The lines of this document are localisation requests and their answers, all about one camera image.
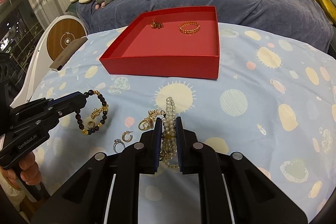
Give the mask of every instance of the black handle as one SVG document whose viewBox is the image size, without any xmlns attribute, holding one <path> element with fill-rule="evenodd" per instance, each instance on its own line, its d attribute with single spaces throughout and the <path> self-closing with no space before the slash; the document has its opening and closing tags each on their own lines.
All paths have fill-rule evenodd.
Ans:
<svg viewBox="0 0 336 224">
<path fill-rule="evenodd" d="M 17 164 L 13 167 L 13 170 L 17 176 L 15 182 L 20 186 L 21 190 L 25 192 L 26 196 L 31 202 L 39 201 L 43 198 L 43 191 L 41 190 L 41 186 L 37 185 L 28 185 L 21 178 L 22 169 Z"/>
</svg>

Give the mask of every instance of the red box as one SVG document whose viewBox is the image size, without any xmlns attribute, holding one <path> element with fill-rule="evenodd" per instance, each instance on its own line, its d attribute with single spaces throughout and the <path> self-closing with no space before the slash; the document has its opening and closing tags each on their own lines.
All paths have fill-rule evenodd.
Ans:
<svg viewBox="0 0 336 224">
<path fill-rule="evenodd" d="M 151 22 L 163 23 L 152 29 Z M 196 21 L 198 32 L 180 25 Z M 194 25 L 184 29 L 194 29 Z M 217 79 L 219 36 L 214 6 L 156 10 L 139 15 L 100 57 L 109 74 Z"/>
</svg>

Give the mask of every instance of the gold earring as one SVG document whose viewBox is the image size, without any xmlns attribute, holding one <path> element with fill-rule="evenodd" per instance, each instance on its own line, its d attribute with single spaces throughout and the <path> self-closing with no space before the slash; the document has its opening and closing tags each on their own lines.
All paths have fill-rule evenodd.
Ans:
<svg viewBox="0 0 336 224">
<path fill-rule="evenodd" d="M 125 132 L 122 134 L 121 138 L 122 138 L 122 140 L 123 140 L 124 142 L 129 143 L 129 142 L 133 139 L 133 135 L 130 135 L 129 138 L 128 138 L 127 140 L 125 140 L 126 135 L 127 135 L 127 134 L 130 134 L 131 132 L 133 132 L 133 131 L 125 131 Z"/>
</svg>

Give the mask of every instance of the silver ring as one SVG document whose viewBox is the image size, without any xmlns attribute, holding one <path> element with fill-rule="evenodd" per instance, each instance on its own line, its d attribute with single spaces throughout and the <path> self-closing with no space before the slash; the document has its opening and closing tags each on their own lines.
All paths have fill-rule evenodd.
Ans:
<svg viewBox="0 0 336 224">
<path fill-rule="evenodd" d="M 124 144 L 121 140 L 119 140 L 119 139 L 115 139 L 115 140 L 114 140 L 114 145 L 113 145 L 113 150 L 114 150 L 115 153 L 118 153 L 118 152 L 116 151 L 116 146 L 117 146 L 118 143 L 121 143 L 121 144 L 123 145 L 124 149 L 125 149 L 125 144 Z"/>
</svg>

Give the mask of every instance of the finger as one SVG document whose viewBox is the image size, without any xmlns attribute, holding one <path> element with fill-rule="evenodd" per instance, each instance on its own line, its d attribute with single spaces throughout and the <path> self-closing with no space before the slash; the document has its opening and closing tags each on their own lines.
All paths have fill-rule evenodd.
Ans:
<svg viewBox="0 0 336 224">
<path fill-rule="evenodd" d="M 35 155 L 33 152 L 30 152 L 22 160 L 19 161 L 19 166 L 22 170 L 27 170 L 35 163 Z"/>
<path fill-rule="evenodd" d="M 38 172 L 39 172 L 39 166 L 37 165 L 37 163 L 34 163 L 27 170 L 21 172 L 21 178 L 25 182 L 30 181 L 37 175 Z"/>
<path fill-rule="evenodd" d="M 37 175 L 36 175 L 32 180 L 27 181 L 26 183 L 27 183 L 28 185 L 36 185 L 36 184 L 39 184 L 39 183 L 41 182 L 41 180 L 42 180 L 41 172 L 39 171 L 39 172 L 37 173 Z"/>
<path fill-rule="evenodd" d="M 8 179 L 11 180 L 15 180 L 16 179 L 16 174 L 13 171 L 13 169 L 9 169 L 9 170 L 3 170 L 2 167 L 0 167 L 0 171 L 2 174 L 4 174 L 5 177 L 7 177 Z"/>
</svg>

